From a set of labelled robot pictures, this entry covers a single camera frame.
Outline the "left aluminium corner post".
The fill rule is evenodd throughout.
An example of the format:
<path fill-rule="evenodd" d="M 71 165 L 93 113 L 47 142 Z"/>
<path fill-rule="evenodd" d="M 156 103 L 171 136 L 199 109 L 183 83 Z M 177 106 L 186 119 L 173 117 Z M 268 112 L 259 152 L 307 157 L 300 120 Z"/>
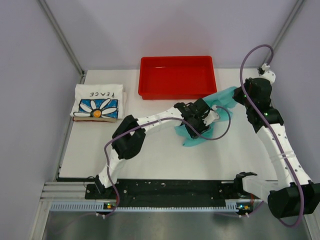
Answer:
<path fill-rule="evenodd" d="M 44 13 L 45 17 L 47 18 L 49 24 L 51 25 L 57 39 L 59 40 L 62 48 L 64 49 L 65 53 L 67 54 L 70 62 L 78 72 L 80 76 L 85 74 L 84 69 L 82 68 L 80 62 L 78 61 L 74 51 L 72 50 L 71 45 L 69 44 L 64 32 L 62 31 L 58 21 L 56 20 L 53 12 L 51 11 L 48 3 L 46 0 L 36 0 L 39 7 L 41 8 L 42 12 Z"/>

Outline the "teal t-shirt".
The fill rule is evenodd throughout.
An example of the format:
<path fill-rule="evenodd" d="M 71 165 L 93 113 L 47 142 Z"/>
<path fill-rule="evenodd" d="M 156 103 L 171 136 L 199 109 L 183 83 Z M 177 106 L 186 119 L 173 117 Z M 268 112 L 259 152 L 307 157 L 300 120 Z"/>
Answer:
<path fill-rule="evenodd" d="M 216 123 L 213 122 L 209 125 L 210 126 L 209 130 L 201 134 L 204 138 L 202 137 L 191 138 L 185 125 L 176 126 L 174 128 L 175 133 L 178 136 L 184 138 L 184 141 L 182 143 L 183 147 L 194 147 L 206 141 L 219 140 L 228 133 L 231 127 L 231 119 L 233 116 L 231 109 L 234 108 L 237 104 L 236 101 L 233 99 L 235 89 L 236 89 L 235 86 L 231 86 L 227 89 L 218 91 L 217 93 L 210 94 L 203 98 L 203 100 L 209 107 L 212 108 L 213 106 L 219 106 L 215 110 L 220 116 L 220 119 L 218 120 L 218 122 L 226 122 L 226 121 L 228 122 L 227 129 L 225 130 L 225 132 L 218 137 L 214 137 L 214 129 L 215 129 Z"/>

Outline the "aluminium corner post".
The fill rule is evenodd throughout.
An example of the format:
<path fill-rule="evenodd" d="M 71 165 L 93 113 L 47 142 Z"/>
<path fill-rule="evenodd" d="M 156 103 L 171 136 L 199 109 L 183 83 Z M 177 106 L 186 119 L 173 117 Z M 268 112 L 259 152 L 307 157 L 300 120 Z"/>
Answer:
<path fill-rule="evenodd" d="M 74 51 L 72 50 L 71 45 L 69 44 L 64 32 L 62 31 L 58 21 L 56 20 L 53 12 L 51 11 L 48 3 L 46 0 L 36 0 L 39 7 L 41 8 L 42 12 L 44 13 L 45 17 L 47 18 L 49 24 L 51 25 L 57 39 L 59 40 L 62 48 L 64 49 L 65 53 L 67 54 L 70 62 L 78 72 L 80 76 L 85 74 L 84 69 L 82 68 L 80 62 L 78 61 Z"/>
<path fill-rule="evenodd" d="M 270 45 L 270 47 L 273 49 L 273 51 L 271 51 L 270 48 L 267 47 L 266 44 L 264 44 L 264 48 L 267 48 L 267 54 L 265 55 L 263 60 L 258 63 L 258 65 L 257 65 L 258 67 L 260 67 L 264 63 L 267 63 L 270 58 L 272 59 L 275 56 L 276 52 L 279 50 L 285 37 L 289 33 L 290 29 L 293 27 L 296 19 L 298 18 L 299 14 L 301 13 L 306 2 L 307 2 L 306 0 L 296 0 L 294 2 L 292 10 L 289 12 L 288 17 L 284 21 L 283 25 L 281 26 L 279 32 L 277 33 L 277 35 L 274 39 L 274 41 Z"/>

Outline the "folded brown t-shirt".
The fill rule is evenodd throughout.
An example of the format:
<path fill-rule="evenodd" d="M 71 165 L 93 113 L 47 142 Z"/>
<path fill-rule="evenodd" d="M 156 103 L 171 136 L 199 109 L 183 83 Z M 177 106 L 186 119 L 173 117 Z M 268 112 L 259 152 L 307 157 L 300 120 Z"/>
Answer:
<path fill-rule="evenodd" d="M 95 117 L 78 117 L 78 116 L 74 116 L 72 118 L 72 120 L 74 122 L 108 122 L 108 123 L 115 123 L 117 122 L 116 118 L 103 118 L 103 117 L 99 117 L 99 118 L 95 118 Z"/>

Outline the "folded white daisy t-shirt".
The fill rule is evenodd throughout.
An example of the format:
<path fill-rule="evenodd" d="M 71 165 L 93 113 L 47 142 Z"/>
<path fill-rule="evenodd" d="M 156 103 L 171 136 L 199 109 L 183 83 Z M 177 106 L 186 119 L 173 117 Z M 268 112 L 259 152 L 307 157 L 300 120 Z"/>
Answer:
<path fill-rule="evenodd" d="M 118 120 L 125 113 L 122 84 L 77 84 L 70 116 L 94 120 Z"/>

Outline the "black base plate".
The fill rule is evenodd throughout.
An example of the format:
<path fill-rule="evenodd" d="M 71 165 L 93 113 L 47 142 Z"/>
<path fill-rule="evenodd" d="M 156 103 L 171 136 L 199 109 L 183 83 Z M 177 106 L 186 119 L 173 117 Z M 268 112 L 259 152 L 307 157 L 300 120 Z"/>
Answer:
<path fill-rule="evenodd" d="M 250 193 L 240 194 L 233 181 L 119 179 L 113 187 L 102 189 L 97 183 L 86 186 L 86 200 L 116 200 L 120 207 L 224 207 L 227 200 L 258 201 Z"/>

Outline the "red plastic bin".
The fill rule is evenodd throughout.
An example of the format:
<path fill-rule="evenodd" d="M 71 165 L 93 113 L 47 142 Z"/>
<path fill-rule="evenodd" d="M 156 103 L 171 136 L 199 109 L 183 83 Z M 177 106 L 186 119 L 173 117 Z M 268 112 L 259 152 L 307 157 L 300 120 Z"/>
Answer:
<path fill-rule="evenodd" d="M 145 56 L 138 94 L 144 100 L 193 100 L 217 92 L 211 56 Z"/>

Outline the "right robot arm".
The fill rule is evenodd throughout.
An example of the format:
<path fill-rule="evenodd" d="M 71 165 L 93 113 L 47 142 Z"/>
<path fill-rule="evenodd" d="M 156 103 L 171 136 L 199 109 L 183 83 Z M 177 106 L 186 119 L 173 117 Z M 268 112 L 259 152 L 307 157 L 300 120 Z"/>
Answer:
<path fill-rule="evenodd" d="M 244 87 L 234 91 L 233 99 L 246 109 L 248 122 L 263 143 L 277 182 L 259 178 L 253 172 L 236 175 L 233 192 L 239 198 L 253 194 L 268 204 L 277 219 L 312 214 L 320 203 L 320 185 L 304 171 L 287 137 L 280 112 L 271 106 L 272 84 L 276 75 L 259 70 L 247 78 Z"/>

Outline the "aluminium frame rail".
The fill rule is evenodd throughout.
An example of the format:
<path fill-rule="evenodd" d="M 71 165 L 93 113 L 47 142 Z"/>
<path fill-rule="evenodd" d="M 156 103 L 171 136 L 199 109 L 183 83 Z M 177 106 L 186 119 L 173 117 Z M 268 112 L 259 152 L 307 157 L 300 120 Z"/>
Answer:
<path fill-rule="evenodd" d="M 115 184 L 116 191 L 109 187 L 100 193 L 92 179 L 85 182 L 46 182 L 41 200 L 52 201 L 104 201 L 114 203 L 122 201 L 129 195 L 149 195 L 158 197 L 168 193 L 170 196 L 204 196 L 210 200 L 238 199 L 233 190 L 232 180 L 164 180 L 164 179 L 120 179 Z"/>

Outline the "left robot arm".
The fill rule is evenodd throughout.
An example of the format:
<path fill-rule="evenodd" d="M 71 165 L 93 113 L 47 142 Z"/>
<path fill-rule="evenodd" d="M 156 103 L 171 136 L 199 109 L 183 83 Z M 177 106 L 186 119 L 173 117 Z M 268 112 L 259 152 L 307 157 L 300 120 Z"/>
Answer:
<path fill-rule="evenodd" d="M 113 194 L 112 184 L 116 183 L 121 169 L 127 160 L 139 154 L 149 135 L 162 129 L 182 126 L 192 139 L 197 139 L 211 128 L 210 124 L 219 119 L 216 109 L 201 98 L 194 103 L 178 102 L 161 113 L 147 117 L 126 116 L 112 135 L 112 140 L 104 147 L 106 165 L 94 178 L 97 194 L 105 199 Z"/>

